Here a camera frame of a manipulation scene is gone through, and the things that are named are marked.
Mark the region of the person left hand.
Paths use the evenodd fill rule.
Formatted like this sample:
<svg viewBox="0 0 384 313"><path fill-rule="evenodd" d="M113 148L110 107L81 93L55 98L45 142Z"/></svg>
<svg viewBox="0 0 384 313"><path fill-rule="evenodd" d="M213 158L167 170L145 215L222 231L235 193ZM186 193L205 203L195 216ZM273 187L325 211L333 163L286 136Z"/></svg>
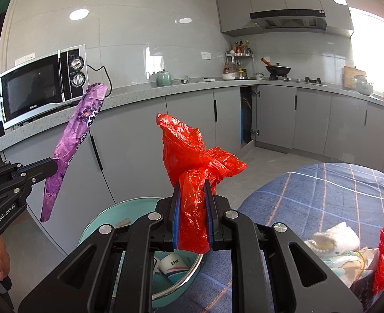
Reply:
<svg viewBox="0 0 384 313"><path fill-rule="evenodd" d="M3 236L0 236L0 281L4 280L10 272L10 256Z"/></svg>

